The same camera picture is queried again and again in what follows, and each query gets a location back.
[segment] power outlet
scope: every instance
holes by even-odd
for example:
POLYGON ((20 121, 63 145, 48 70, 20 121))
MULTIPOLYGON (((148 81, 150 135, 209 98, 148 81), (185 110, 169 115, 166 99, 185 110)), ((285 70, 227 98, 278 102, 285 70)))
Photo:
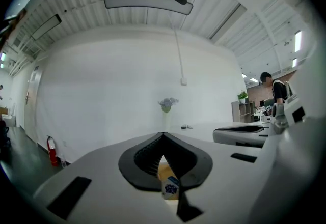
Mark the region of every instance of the power outlet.
POLYGON ((187 80, 187 78, 183 77, 183 78, 181 79, 181 85, 182 85, 182 86, 186 86, 186 85, 188 85, 188 80, 187 80))

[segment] black hair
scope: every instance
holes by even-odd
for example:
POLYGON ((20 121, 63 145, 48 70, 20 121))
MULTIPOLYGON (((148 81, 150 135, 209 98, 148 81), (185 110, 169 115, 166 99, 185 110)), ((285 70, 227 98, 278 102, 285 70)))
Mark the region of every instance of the black hair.
POLYGON ((267 77, 270 77, 271 78, 271 74, 269 74, 267 72, 262 72, 261 75, 260 75, 260 81, 262 83, 265 83, 267 77))

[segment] door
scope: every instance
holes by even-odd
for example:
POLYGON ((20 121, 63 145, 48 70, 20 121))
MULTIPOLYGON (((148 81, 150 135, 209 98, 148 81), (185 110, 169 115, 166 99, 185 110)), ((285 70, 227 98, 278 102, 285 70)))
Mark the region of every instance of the door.
POLYGON ((34 70, 31 73, 29 86, 25 97, 25 133, 36 143, 38 141, 35 124, 37 91, 46 61, 47 57, 44 57, 35 62, 34 70))

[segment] black slot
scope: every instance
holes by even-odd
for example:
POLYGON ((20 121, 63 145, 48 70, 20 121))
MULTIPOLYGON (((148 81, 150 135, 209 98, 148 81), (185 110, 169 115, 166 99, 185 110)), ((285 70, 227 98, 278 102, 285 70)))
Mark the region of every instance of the black slot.
POLYGON ((215 131, 231 131, 231 132, 243 132, 243 133, 257 133, 261 132, 264 129, 263 126, 258 125, 246 125, 246 126, 238 126, 238 127, 227 127, 227 128, 219 128, 215 131))
POLYGON ((241 154, 241 153, 234 153, 231 155, 231 157, 234 159, 238 159, 241 161, 247 161, 247 162, 251 162, 251 163, 254 163, 257 159, 257 157, 255 157, 255 156, 249 156, 249 155, 241 154))
POLYGON ((293 114, 293 119, 294 121, 297 123, 297 122, 300 122, 302 121, 302 117, 305 116, 305 111, 302 107, 300 107, 297 111, 295 111, 293 114))
POLYGON ((245 147, 254 147, 254 148, 263 148, 263 145, 253 145, 253 144, 248 144, 248 143, 239 143, 235 142, 236 146, 245 146, 245 147))
POLYGON ((56 198, 47 209, 66 220, 80 197, 83 195, 92 180, 76 177, 56 198))

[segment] potted plant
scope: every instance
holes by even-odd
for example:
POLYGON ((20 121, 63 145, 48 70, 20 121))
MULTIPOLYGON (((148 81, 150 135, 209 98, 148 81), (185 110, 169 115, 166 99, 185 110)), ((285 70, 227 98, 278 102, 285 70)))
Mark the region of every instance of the potted plant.
POLYGON ((179 100, 175 99, 173 97, 170 98, 164 98, 161 102, 158 102, 158 104, 161 106, 163 111, 163 130, 169 131, 170 130, 170 123, 171 123, 171 117, 169 114, 169 111, 171 110, 172 105, 175 105, 178 103, 179 100))
POLYGON ((245 91, 242 91, 240 94, 238 94, 238 99, 241 104, 244 104, 246 102, 247 93, 245 91))

